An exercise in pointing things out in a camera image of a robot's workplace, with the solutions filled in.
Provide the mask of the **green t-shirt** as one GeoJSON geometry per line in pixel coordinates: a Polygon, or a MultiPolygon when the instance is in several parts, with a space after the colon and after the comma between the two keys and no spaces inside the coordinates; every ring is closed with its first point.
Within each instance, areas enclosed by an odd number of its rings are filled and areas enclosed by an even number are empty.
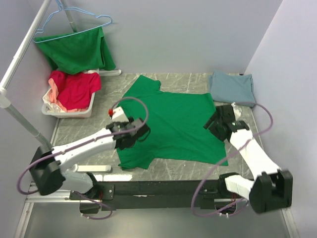
{"type": "Polygon", "coordinates": [[[36,37],[39,50],[52,70],[77,74],[90,69],[116,69],[101,27],[78,33],[36,37]]]}
{"type": "Polygon", "coordinates": [[[147,169],[156,159],[216,164],[226,156],[225,145],[203,126],[215,112],[211,94],[172,93],[161,83],[140,75],[119,103],[128,117],[145,118],[150,134],[132,148],[119,150],[122,169],[147,169]]]}

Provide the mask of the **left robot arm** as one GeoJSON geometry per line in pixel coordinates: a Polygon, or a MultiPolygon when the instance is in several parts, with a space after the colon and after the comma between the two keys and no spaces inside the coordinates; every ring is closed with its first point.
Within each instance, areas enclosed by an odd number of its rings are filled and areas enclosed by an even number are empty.
{"type": "Polygon", "coordinates": [[[141,118],[129,118],[125,122],[112,122],[90,136],[51,150],[39,147],[32,160],[36,165],[29,170],[38,193],[46,196],[64,189],[79,192],[87,199],[96,198],[101,185],[94,175],[75,172],[71,168],[98,153],[131,148],[150,131],[141,118]]]}

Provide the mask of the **white clothes rack frame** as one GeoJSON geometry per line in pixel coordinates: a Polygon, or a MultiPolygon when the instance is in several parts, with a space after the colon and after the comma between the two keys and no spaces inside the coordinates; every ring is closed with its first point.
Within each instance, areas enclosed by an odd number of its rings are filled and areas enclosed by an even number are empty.
{"type": "Polygon", "coordinates": [[[36,14],[36,17],[27,31],[27,34],[25,35],[0,82],[0,107],[5,109],[5,111],[7,111],[17,122],[19,122],[42,145],[45,145],[51,149],[53,145],[11,104],[10,100],[6,97],[6,89],[8,88],[20,62],[22,61],[30,43],[32,42],[34,33],[36,29],[38,29],[38,26],[40,25],[50,3],[51,2],[49,0],[45,0],[42,3],[38,13],[36,14]]]}

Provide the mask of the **folded blue-grey t-shirt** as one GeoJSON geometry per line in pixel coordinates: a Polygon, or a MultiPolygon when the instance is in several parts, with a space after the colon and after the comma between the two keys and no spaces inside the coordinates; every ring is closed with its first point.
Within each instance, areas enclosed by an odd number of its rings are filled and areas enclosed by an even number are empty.
{"type": "Polygon", "coordinates": [[[214,101],[255,106],[254,82],[251,74],[229,75],[215,70],[208,76],[209,92],[214,101]]]}

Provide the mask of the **pink garment in basket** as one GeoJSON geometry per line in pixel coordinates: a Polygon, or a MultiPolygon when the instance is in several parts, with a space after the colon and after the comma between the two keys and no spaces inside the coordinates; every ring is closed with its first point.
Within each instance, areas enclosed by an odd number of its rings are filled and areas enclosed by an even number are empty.
{"type": "Polygon", "coordinates": [[[55,112],[67,112],[67,109],[62,105],[62,103],[57,99],[59,92],[57,85],[55,84],[53,78],[49,79],[49,86],[51,87],[52,92],[50,93],[50,102],[53,106],[55,112]]]}

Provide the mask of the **green t-shirt on hanger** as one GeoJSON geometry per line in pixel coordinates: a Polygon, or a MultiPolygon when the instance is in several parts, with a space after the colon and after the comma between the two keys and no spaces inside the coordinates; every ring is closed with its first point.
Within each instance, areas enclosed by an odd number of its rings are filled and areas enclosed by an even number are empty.
{"type": "Polygon", "coordinates": [[[52,70],[77,74],[90,69],[116,69],[101,27],[78,33],[36,37],[39,50],[52,70]]]}

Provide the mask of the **red t-shirt in basket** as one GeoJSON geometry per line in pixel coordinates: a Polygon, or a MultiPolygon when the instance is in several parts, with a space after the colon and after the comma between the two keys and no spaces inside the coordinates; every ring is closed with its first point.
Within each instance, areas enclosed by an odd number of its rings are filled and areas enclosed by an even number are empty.
{"type": "Polygon", "coordinates": [[[97,72],[80,72],[74,75],[53,71],[50,75],[57,85],[57,99],[67,112],[85,111],[90,105],[92,94],[101,89],[101,79],[97,72]]]}

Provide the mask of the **white laundry basket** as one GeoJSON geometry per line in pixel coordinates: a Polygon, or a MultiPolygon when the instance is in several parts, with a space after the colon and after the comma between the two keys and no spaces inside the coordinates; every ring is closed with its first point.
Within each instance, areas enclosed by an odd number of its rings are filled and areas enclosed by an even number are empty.
{"type": "MultiPolygon", "coordinates": [[[[98,69],[91,69],[91,70],[86,70],[83,71],[84,73],[92,73],[92,72],[97,72],[99,74],[98,69]]],[[[42,97],[43,100],[43,107],[42,107],[42,112],[43,114],[58,117],[58,118],[69,118],[69,117],[89,117],[91,114],[91,109],[92,109],[92,104],[94,100],[94,95],[95,93],[92,94],[90,105],[85,111],[78,111],[78,112],[55,112],[53,110],[53,106],[50,102],[49,94],[52,92],[51,87],[49,86],[48,91],[45,93],[45,95],[42,97]]]]}

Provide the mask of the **aluminium rail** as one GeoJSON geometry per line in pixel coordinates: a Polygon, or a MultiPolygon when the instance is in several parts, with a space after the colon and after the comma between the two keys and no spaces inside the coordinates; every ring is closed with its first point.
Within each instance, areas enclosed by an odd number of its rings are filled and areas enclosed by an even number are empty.
{"type": "Polygon", "coordinates": [[[71,200],[70,191],[48,196],[27,195],[15,238],[83,238],[90,231],[89,220],[79,212],[89,200],[71,200]]]}

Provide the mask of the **black base beam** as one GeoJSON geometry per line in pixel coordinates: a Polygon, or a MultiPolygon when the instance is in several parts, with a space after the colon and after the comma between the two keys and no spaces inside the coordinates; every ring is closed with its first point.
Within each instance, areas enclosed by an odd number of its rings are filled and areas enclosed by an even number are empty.
{"type": "MultiPolygon", "coordinates": [[[[112,209],[188,208],[199,180],[100,181],[92,199],[112,209]]],[[[226,205],[239,195],[225,190],[224,182],[207,180],[200,189],[195,207],[213,209],[226,205]]]]}

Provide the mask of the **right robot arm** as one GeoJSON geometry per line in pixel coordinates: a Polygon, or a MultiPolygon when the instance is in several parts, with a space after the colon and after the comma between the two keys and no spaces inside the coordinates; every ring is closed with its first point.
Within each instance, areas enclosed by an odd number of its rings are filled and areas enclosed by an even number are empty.
{"type": "Polygon", "coordinates": [[[253,210],[265,213],[292,204],[293,176],[282,170],[257,143],[248,124],[241,120],[235,104],[217,106],[204,125],[217,139],[238,150],[252,173],[252,180],[237,173],[220,175],[217,192],[228,198],[233,193],[247,199],[253,210]]]}

